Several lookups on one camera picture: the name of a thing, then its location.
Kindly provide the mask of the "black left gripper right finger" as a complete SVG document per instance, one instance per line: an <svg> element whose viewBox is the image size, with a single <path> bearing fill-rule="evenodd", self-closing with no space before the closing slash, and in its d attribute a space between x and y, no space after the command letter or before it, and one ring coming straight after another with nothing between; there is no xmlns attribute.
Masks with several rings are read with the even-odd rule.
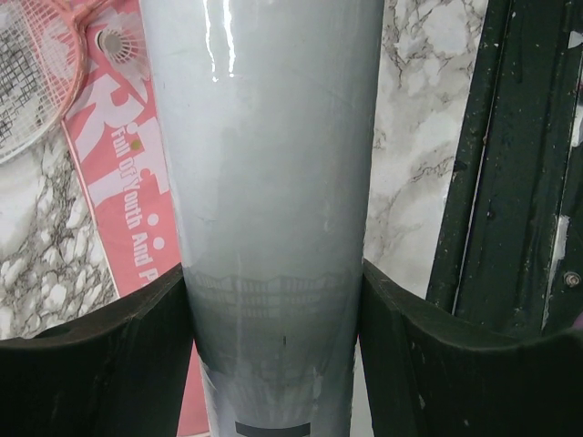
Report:
<svg viewBox="0 0 583 437"><path fill-rule="evenodd" d="M579 436L582 333L519 340L363 266L359 340L377 436Z"/></svg>

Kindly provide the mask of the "white shuttlecock tube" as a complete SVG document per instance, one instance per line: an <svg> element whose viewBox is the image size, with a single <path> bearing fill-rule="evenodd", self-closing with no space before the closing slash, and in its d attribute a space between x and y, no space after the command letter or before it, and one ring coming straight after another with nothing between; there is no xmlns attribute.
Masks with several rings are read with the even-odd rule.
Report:
<svg viewBox="0 0 583 437"><path fill-rule="evenodd" d="M214 436L346 436L381 1L140 3Z"/></svg>

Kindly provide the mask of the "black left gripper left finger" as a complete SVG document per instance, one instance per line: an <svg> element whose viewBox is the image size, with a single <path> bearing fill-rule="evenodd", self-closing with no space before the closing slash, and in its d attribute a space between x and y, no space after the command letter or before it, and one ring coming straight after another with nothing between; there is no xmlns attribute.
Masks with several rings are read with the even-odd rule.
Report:
<svg viewBox="0 0 583 437"><path fill-rule="evenodd" d="M4 436L174 436L193 345L182 269L1 343Z"/></svg>

